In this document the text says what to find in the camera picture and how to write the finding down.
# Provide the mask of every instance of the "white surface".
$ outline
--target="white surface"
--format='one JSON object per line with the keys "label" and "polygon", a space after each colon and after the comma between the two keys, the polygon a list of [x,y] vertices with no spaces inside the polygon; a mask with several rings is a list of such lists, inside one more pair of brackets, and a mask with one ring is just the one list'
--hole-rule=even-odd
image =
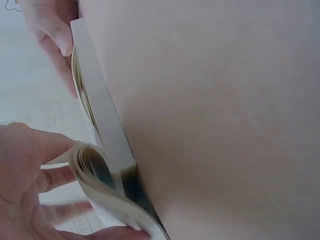
{"label": "white surface", "polygon": [[[0,123],[23,122],[31,128],[95,144],[79,100],[72,98],[58,79],[19,10],[14,0],[0,0]],[[40,195],[46,204],[81,199],[86,196],[77,182]],[[102,227],[94,212],[57,226],[84,235]]]}

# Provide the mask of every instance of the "curled pages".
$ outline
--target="curled pages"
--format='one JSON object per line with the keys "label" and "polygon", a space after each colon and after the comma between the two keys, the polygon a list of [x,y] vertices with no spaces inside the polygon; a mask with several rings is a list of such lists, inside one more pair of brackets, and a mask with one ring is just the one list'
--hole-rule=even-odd
{"label": "curled pages", "polygon": [[170,240],[144,191],[134,186],[135,169],[111,173],[104,152],[85,143],[50,164],[66,162],[102,221],[112,215],[125,225],[146,231],[152,240]]}

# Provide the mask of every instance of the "paper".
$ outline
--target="paper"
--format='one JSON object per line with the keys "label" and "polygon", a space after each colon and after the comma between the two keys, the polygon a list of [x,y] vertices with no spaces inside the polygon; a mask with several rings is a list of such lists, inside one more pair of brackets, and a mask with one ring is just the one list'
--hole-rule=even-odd
{"label": "paper", "polygon": [[[105,221],[113,218],[118,225],[128,225],[136,230],[146,231],[151,240],[169,240],[161,223],[124,194],[123,185],[119,186],[122,190],[115,187],[114,180],[118,175],[130,173],[110,173],[107,156],[102,149],[79,143],[50,163],[66,162],[69,162],[74,176],[103,223],[107,224]],[[95,174],[94,168],[104,171],[102,175],[109,176],[109,179],[105,181],[105,178],[100,178]]]}

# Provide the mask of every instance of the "hand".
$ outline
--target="hand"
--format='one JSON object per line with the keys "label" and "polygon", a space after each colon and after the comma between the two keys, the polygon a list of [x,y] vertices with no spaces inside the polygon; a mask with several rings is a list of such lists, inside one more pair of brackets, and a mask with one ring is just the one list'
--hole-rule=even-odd
{"label": "hand", "polygon": [[19,0],[26,24],[70,93],[77,98],[71,72],[73,37],[70,22],[78,18],[75,0]]}
{"label": "hand", "polygon": [[45,206],[39,193],[75,180],[69,166],[41,169],[74,145],[64,135],[0,126],[0,239],[8,240],[147,240],[142,231],[110,227],[87,236],[54,229],[52,222],[87,211],[88,203]]}

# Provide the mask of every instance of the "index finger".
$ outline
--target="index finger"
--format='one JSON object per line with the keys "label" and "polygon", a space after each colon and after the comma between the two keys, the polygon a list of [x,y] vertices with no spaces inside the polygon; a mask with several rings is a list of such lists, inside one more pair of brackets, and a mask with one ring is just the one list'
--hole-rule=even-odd
{"label": "index finger", "polygon": [[25,129],[25,134],[38,149],[42,165],[59,157],[76,144],[74,140],[60,133],[28,128]]}

